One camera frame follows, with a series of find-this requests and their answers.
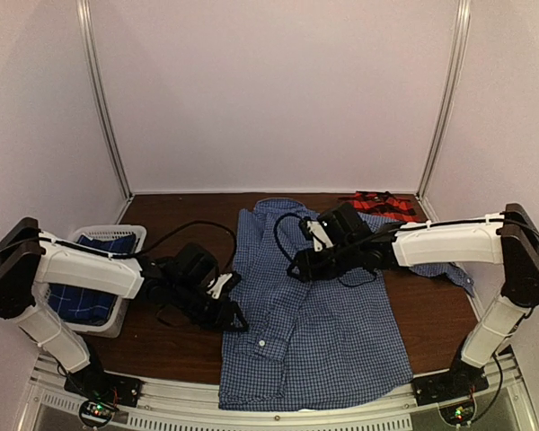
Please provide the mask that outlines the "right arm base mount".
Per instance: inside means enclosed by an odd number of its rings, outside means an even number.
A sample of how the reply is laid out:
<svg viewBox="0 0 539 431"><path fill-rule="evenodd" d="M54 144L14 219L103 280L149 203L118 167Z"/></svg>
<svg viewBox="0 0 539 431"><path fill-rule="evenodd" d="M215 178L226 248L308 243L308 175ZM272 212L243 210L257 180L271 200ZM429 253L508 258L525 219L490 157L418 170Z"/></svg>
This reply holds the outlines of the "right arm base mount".
<svg viewBox="0 0 539 431"><path fill-rule="evenodd" d="M443 372L418 376L411 381L418 406L442 403L462 397L469 397L476 391L489 388L484 367L475 367L462 360L458 348L450 367Z"/></svg>

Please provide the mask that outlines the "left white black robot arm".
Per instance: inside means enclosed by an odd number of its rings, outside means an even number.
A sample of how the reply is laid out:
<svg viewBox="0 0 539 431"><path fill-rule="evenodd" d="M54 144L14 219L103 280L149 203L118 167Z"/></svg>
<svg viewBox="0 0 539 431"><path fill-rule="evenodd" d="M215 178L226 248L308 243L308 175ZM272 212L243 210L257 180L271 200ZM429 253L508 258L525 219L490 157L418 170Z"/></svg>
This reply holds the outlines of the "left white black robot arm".
<svg viewBox="0 0 539 431"><path fill-rule="evenodd" d="M172 305L203 330L244 332L249 324L230 297L240 282L216 258L190 242L175 256L152 258L150 250L117 253L62 240L23 218L0 241L0 318L12 320L50 353L93 399L105 397L110 377L97 368L84 339L62 322L40 291L67 285L116 295L145 296Z"/></svg>

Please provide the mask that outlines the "blue small-check long sleeve shirt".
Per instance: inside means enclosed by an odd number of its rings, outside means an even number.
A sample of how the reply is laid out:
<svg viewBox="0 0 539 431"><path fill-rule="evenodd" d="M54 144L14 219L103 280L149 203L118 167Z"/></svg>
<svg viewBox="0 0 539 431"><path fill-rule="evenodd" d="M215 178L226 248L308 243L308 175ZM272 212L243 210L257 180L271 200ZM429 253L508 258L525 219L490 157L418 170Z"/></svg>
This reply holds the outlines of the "blue small-check long sleeve shirt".
<svg viewBox="0 0 539 431"><path fill-rule="evenodd" d="M240 211L231 296L249 323L223 337L219 406L344 409L377 400L413 372L381 273L302 283L288 257L307 247L302 203L268 198Z"/></svg>

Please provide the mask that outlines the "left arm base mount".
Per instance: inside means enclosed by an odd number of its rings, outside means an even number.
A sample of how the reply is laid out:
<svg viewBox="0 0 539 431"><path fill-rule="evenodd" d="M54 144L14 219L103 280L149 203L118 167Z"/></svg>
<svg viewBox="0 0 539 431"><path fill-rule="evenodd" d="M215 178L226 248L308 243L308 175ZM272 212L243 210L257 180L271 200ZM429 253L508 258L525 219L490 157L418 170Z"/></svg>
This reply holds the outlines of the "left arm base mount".
<svg viewBox="0 0 539 431"><path fill-rule="evenodd" d="M96 403L107 406L135 408L142 389L142 381L135 377L108 373L95 349L87 344L90 363L79 371L69 372L57 361L57 370L65 377L64 389Z"/></svg>

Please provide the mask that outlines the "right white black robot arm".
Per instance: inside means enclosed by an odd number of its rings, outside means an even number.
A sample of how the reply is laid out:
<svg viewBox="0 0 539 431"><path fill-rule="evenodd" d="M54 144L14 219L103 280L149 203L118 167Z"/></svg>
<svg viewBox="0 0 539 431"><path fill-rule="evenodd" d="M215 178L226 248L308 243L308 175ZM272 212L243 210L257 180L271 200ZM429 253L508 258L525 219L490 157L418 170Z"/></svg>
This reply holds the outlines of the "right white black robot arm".
<svg viewBox="0 0 539 431"><path fill-rule="evenodd" d="M287 273L302 282L331 280L362 268L414 268L481 262L504 268L503 285L443 376L448 395L463 395L520 322L539 305L539 232L519 204L482 217L446 222L391 222L372 230L350 204L300 222L313 246L289 260Z"/></svg>

